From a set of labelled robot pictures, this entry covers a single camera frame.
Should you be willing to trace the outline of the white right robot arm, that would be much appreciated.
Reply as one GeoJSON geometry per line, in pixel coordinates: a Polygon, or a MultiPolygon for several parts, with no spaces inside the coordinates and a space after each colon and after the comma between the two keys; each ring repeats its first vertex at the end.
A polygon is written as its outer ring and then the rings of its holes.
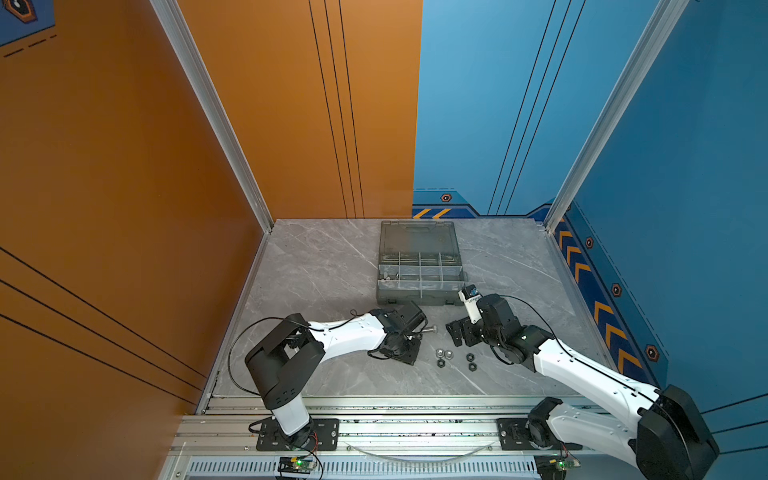
{"type": "Polygon", "coordinates": [[[488,345],[508,366],[556,380],[602,408],[582,412],[546,397],[526,429],[540,449],[578,444],[637,468],[647,479],[702,479],[720,449],[692,397],[620,374],[567,346],[549,325],[524,325],[503,295],[459,291],[466,317],[447,324],[456,345],[488,345]]]}

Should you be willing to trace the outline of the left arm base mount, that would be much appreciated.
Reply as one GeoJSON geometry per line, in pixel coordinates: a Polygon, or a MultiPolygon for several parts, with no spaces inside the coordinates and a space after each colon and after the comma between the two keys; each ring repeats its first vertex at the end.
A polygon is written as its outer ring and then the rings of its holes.
{"type": "Polygon", "coordinates": [[[250,433],[257,438],[258,451],[335,451],[339,440],[340,421],[336,418],[311,417],[309,423],[298,432],[286,434],[277,420],[268,417],[252,422],[250,433]]]}

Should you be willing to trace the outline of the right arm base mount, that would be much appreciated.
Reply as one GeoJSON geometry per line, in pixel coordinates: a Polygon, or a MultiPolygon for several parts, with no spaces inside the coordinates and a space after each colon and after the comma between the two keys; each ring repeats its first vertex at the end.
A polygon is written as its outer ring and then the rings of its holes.
{"type": "Polygon", "coordinates": [[[547,420],[555,407],[563,401],[554,397],[545,397],[525,418],[499,418],[496,420],[497,434],[501,448],[512,450],[554,450],[563,444],[556,438],[547,420]]]}

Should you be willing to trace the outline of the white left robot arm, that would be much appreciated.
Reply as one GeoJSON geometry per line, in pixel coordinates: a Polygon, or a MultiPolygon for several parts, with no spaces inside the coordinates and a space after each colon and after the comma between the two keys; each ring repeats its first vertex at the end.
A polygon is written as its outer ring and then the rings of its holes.
{"type": "Polygon", "coordinates": [[[291,314],[251,348],[244,365],[281,433],[303,439],[311,434],[312,418],[302,391],[319,365],[356,352],[413,365],[427,326],[427,316],[413,302],[326,323],[291,314]]]}

